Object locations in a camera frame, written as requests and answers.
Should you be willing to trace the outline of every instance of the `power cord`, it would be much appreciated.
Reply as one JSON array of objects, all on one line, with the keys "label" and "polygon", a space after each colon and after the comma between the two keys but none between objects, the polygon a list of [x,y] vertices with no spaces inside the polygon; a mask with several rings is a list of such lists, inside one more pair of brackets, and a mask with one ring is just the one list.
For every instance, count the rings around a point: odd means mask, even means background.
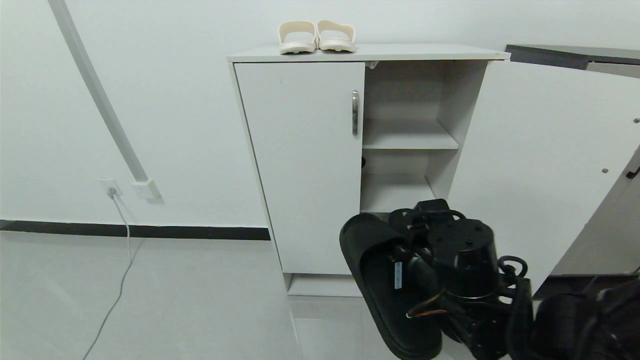
[{"label": "power cord", "polygon": [[98,335],[95,336],[95,339],[93,340],[93,343],[89,347],[89,350],[86,351],[86,354],[82,358],[83,360],[86,360],[86,357],[89,356],[89,353],[91,352],[91,349],[93,349],[93,346],[95,345],[96,341],[98,341],[98,338],[100,337],[100,333],[102,332],[102,328],[104,327],[104,324],[107,322],[107,319],[109,318],[109,315],[111,314],[111,311],[113,310],[114,307],[116,307],[116,304],[118,304],[118,301],[120,301],[120,297],[122,297],[122,288],[124,286],[124,279],[127,277],[127,274],[129,273],[129,269],[131,268],[131,265],[133,264],[133,259],[135,258],[135,255],[134,255],[133,258],[131,257],[131,232],[129,230],[129,224],[127,223],[127,221],[125,220],[124,216],[122,215],[122,211],[120,211],[120,206],[118,205],[118,202],[115,199],[116,195],[118,195],[118,191],[115,188],[109,188],[109,190],[107,192],[107,196],[109,196],[111,198],[111,200],[113,200],[113,203],[116,204],[116,209],[118,209],[118,213],[120,214],[120,218],[122,219],[122,222],[124,222],[124,226],[127,228],[127,248],[129,249],[129,266],[127,266],[127,270],[125,270],[124,275],[122,276],[122,280],[120,281],[120,293],[118,294],[118,298],[116,299],[116,301],[111,306],[111,309],[109,309],[109,312],[107,313],[107,315],[104,317],[104,320],[102,321],[102,324],[100,325],[100,329],[98,330]]}]

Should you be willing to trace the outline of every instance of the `white shoe cabinet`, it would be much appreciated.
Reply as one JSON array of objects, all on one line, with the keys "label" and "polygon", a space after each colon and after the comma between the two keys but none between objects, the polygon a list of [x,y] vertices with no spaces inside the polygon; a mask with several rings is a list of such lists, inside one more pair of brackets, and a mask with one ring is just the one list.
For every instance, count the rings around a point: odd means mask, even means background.
[{"label": "white shoe cabinet", "polygon": [[434,198],[491,226],[535,291],[635,170],[640,79],[456,44],[263,47],[228,61],[291,295],[358,296],[344,222]]}]

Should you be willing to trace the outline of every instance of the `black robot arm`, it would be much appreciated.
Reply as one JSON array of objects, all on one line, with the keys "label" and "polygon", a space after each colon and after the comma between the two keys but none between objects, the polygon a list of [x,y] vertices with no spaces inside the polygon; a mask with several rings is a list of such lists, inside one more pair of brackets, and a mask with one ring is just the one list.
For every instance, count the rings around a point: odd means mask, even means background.
[{"label": "black robot arm", "polygon": [[[513,360],[551,360],[529,348],[533,312],[527,263],[497,258],[490,227],[449,209],[443,199],[396,210],[388,225],[406,238],[393,245],[391,255],[392,263],[405,269],[403,283],[410,286],[404,291],[424,298],[405,310],[407,318],[433,317],[478,360],[506,354]],[[520,265],[518,273],[512,263]]]}]

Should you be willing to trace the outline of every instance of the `electrical outlet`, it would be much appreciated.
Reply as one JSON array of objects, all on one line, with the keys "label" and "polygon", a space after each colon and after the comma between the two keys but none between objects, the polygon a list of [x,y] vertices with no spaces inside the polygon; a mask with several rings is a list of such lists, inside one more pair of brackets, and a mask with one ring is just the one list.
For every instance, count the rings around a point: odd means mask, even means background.
[{"label": "electrical outlet", "polygon": [[160,197],[160,192],[153,180],[138,181],[131,183],[133,191],[141,199],[156,199]]},{"label": "electrical outlet", "polygon": [[114,188],[116,190],[117,195],[122,195],[122,192],[118,187],[118,184],[116,184],[116,181],[113,178],[100,177],[98,178],[98,181],[100,181],[100,185],[102,186],[102,189],[104,190],[105,194],[109,195],[109,188]]}]

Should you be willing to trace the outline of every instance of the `black slipper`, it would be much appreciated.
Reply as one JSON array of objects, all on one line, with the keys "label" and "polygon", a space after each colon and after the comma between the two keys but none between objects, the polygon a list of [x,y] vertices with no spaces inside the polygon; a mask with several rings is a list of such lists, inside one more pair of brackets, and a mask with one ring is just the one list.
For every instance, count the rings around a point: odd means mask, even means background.
[{"label": "black slipper", "polygon": [[372,214],[352,217],[340,231],[342,254],[389,350],[400,359],[429,360],[442,348],[436,319],[407,318],[407,310],[425,298],[416,291],[394,291],[393,245],[408,242]]}]

